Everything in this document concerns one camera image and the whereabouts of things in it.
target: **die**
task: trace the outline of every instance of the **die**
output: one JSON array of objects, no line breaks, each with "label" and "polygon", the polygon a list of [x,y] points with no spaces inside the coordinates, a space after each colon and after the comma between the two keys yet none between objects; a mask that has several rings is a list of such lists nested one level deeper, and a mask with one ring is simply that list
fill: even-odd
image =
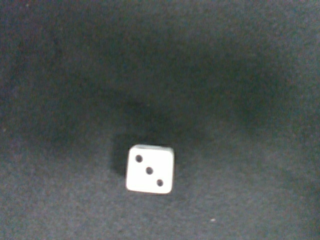
[{"label": "die", "polygon": [[126,188],[130,191],[168,194],[173,188],[174,150],[138,144],[128,153]]}]

